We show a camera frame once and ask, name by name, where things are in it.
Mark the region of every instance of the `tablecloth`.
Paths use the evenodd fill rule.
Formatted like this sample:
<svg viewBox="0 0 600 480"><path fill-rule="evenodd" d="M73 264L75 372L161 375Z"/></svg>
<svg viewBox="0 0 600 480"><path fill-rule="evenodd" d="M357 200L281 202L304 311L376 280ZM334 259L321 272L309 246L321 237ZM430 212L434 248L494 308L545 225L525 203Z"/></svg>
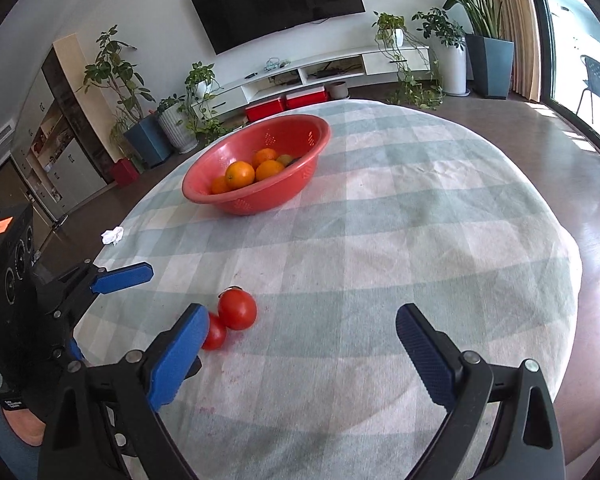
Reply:
<svg viewBox="0 0 600 480"><path fill-rule="evenodd" d="M535 358L555 396L582 267L522 172L423 112L357 100L294 112L324 118L333 137L282 208L236 217L188 202L196 157L138 203L96 263L147 261L155 277L98 298L77 331L87 358L145 349L189 303L215 310L229 285L256 297L256 325L202 352L202 371L160 410L201 479L405 478L445 415L395 334L408 302L461 350Z"/></svg>

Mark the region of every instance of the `orange sticker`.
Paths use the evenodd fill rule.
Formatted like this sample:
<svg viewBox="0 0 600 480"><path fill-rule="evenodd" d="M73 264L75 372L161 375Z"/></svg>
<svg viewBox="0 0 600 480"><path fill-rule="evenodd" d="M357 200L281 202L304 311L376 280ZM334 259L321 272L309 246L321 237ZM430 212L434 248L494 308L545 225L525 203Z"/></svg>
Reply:
<svg viewBox="0 0 600 480"><path fill-rule="evenodd" d="M12 220L13 220L13 216L10 216L9 218L5 218L4 220L0 220L0 235L7 230L7 227L9 227L9 224L11 223Z"/></svg>

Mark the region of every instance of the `brown floor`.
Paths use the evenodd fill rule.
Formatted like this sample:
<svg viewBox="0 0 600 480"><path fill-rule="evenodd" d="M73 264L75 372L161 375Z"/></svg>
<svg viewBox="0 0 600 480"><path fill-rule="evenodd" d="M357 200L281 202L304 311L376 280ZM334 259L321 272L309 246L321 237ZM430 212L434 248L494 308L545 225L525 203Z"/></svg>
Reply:
<svg viewBox="0 0 600 480"><path fill-rule="evenodd" d="M351 90L382 100L390 85ZM547 108L507 101L447 97L434 115L467 126L499 147L531 180L575 238L584 266L571 361L555 400L566 461L600 437L600 155ZM69 216L43 252L52 272L97 256L100 233L120 224L133 206L192 153L174 156L124 189L112 189Z"/></svg>

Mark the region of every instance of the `crumpled tissue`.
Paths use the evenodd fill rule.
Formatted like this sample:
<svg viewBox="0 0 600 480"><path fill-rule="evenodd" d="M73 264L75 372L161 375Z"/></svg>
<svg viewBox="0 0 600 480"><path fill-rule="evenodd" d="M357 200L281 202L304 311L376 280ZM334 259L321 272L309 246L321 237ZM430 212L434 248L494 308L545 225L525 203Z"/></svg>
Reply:
<svg viewBox="0 0 600 480"><path fill-rule="evenodd" d="M125 233L125 230L118 226L113 231L104 231L102 233L102 243L104 245L107 244L117 244L120 240L122 240L122 235Z"/></svg>

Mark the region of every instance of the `tomato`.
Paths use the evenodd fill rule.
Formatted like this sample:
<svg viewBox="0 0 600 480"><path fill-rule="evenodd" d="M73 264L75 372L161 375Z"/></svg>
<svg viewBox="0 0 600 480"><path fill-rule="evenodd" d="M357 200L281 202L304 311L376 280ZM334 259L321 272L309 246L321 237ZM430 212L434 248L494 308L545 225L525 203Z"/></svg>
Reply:
<svg viewBox="0 0 600 480"><path fill-rule="evenodd" d="M226 339L226 326L220 321L220 318L209 313L209 333L206 335L205 342L202 343L203 350L218 350Z"/></svg>
<svg viewBox="0 0 600 480"><path fill-rule="evenodd" d="M220 294L218 316L227 328L245 330L255 323L257 315L256 300L239 286Z"/></svg>

